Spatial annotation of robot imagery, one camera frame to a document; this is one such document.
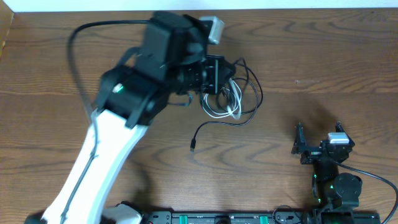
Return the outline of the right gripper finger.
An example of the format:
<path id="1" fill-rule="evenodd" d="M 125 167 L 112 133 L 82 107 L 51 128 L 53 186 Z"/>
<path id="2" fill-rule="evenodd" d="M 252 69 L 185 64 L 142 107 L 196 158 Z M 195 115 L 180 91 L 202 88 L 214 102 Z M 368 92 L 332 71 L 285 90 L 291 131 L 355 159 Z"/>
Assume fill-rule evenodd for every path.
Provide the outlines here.
<path id="1" fill-rule="evenodd" d="M 303 148 L 307 145 L 305 136 L 303 133 L 302 124 L 299 123 L 295 127 L 295 141 L 294 141 L 294 152 L 302 152 Z"/>
<path id="2" fill-rule="evenodd" d="M 341 124 L 341 122 L 340 121 L 337 121 L 336 122 L 336 124 L 335 124 L 335 131 L 336 131 L 336 133 L 345 133 L 346 134 L 346 137 L 347 137 L 347 139 L 351 139 L 350 137 L 349 137 L 349 135 L 345 132 L 345 130 L 343 129 L 343 126 L 342 126 L 342 124 Z"/>

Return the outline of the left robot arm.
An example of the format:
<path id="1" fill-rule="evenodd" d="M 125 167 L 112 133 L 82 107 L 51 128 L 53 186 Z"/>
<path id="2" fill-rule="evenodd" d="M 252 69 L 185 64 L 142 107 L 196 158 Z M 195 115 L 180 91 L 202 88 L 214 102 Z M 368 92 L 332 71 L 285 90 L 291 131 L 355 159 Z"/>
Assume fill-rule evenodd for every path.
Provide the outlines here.
<path id="1" fill-rule="evenodd" d="M 101 77 L 88 107 L 90 127 L 63 188 L 27 223 L 140 223 L 142 213 L 128 203 L 104 206 L 128 155 L 172 93 L 216 95 L 233 75 L 231 63 L 207 52 L 220 42 L 219 18 L 157 11 L 145 24 L 142 45 Z"/>

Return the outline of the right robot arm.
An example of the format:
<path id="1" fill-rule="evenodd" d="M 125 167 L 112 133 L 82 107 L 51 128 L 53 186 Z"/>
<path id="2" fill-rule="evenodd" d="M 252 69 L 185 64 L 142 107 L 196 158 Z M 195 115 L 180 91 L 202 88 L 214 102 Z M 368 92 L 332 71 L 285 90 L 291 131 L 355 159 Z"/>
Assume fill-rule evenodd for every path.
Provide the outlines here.
<path id="1" fill-rule="evenodd" d="M 296 125 L 292 154 L 301 155 L 301 164 L 313 166 L 312 192 L 318 199 L 317 207 L 303 213 L 302 223 L 354 223 L 353 209 L 359 206 L 363 182 L 357 175 L 338 170 L 354 146 L 341 123 L 318 146 L 309 146 L 303 126 Z"/>

